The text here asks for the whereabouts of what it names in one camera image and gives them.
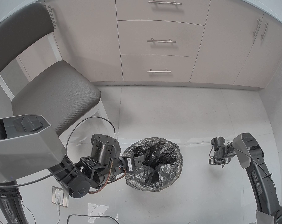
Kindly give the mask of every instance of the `cabinet handle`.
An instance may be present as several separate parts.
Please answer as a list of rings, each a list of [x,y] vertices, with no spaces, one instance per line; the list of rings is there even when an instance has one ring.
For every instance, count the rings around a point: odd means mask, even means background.
[[[168,69],[165,69],[165,70],[148,70],[146,71],[147,73],[171,73],[172,71],[171,70],[168,70]]]
[[[265,25],[266,25],[266,27],[265,27],[264,33],[263,33],[263,35],[261,35],[261,37],[262,37],[261,40],[262,40],[262,41],[263,41],[263,39],[264,39],[264,37],[265,37],[266,31],[267,31],[267,28],[268,28],[268,22],[265,23]]]
[[[258,21],[258,25],[257,25],[257,27],[256,27],[256,30],[253,32],[254,33],[254,36],[253,37],[255,37],[256,36],[256,34],[258,33],[258,31],[259,31],[259,24],[260,24],[260,21],[261,21],[261,17],[259,18],[259,19],[257,19],[257,21]]]
[[[147,40],[147,42],[176,43],[176,41],[172,41],[171,39],[163,41],[163,40],[154,40],[153,38],[151,40]]]
[[[52,20],[52,22],[53,22],[53,26],[54,26],[54,28],[56,29],[56,24],[57,24],[57,22],[54,20],[54,16],[53,16],[53,7],[51,7],[50,5],[49,5],[48,7],[49,7],[50,17],[51,17],[51,20]]]
[[[154,4],[170,4],[170,5],[179,5],[181,6],[182,3],[180,2],[162,2],[162,1],[156,1],[156,0],[153,0],[153,1],[148,1],[148,3],[154,3]]]

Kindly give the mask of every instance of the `chair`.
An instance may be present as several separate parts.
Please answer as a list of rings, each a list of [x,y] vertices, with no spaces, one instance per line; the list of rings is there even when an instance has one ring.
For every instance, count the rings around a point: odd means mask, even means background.
[[[101,92],[89,80],[62,60],[46,7],[31,3],[0,24],[0,72],[25,49],[48,35],[57,62],[30,81],[16,96],[0,75],[0,85],[11,99],[15,115],[43,115],[61,135],[79,123],[81,117],[99,113],[108,119]],[[108,122],[104,125],[111,129]]]

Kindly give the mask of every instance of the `black trash bag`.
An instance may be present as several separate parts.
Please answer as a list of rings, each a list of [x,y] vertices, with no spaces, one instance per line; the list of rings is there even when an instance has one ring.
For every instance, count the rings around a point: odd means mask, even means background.
[[[158,137],[147,138],[132,144],[123,155],[145,155],[141,166],[125,176],[126,184],[142,191],[158,192],[172,185],[182,170],[179,146]]]

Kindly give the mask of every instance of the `gray cushioned seat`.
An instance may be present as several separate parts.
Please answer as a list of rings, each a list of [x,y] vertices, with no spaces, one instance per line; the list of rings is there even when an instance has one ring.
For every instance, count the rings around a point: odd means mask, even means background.
[[[101,92],[66,61],[58,61],[27,84],[12,100],[15,115],[43,115],[61,135],[96,106]]]

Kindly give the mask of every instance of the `chair backrest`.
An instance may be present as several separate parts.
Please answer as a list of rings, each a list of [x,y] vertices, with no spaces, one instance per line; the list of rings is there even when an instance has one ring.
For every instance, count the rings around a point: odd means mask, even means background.
[[[31,3],[0,23],[0,72],[37,40],[54,31],[46,7]]]

